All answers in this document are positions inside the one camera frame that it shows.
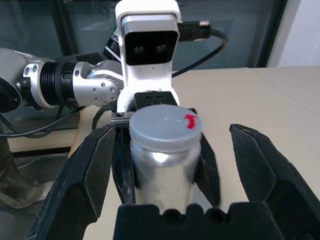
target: red arrow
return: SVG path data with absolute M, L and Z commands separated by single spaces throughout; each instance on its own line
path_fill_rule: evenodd
M 184 118 L 189 120 L 189 124 L 186 126 L 188 129 L 193 129 L 196 126 L 195 118 L 197 118 L 197 116 L 187 114 Z

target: gray plastic cap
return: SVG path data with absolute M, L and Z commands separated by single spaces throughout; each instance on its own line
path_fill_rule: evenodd
M 153 105 L 136 111 L 129 122 L 131 139 L 143 148 L 174 153 L 192 148 L 202 137 L 202 122 L 192 111 Z

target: beige tabletop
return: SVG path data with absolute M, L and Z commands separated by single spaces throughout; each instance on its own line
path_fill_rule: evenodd
M 242 124 L 267 135 L 320 198 L 320 67 L 189 71 L 172 80 L 181 106 L 195 108 L 215 152 L 221 209 L 247 201 L 235 163 L 229 126 Z M 73 151 L 90 133 L 97 107 L 81 113 Z M 98 126 L 110 123 L 110 113 Z M 101 217 L 88 226 L 85 240 L 113 238 L 121 204 L 110 177 Z

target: glass wall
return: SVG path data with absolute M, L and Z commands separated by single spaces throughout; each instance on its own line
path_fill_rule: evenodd
M 230 43 L 197 69 L 256 67 L 266 47 L 272 16 L 280 0 L 179 0 L 183 21 L 209 20 Z M 116 26 L 117 1 L 68 1 L 68 14 L 80 53 L 101 52 Z M 180 42 L 173 60 L 179 70 L 209 54 L 220 41 Z

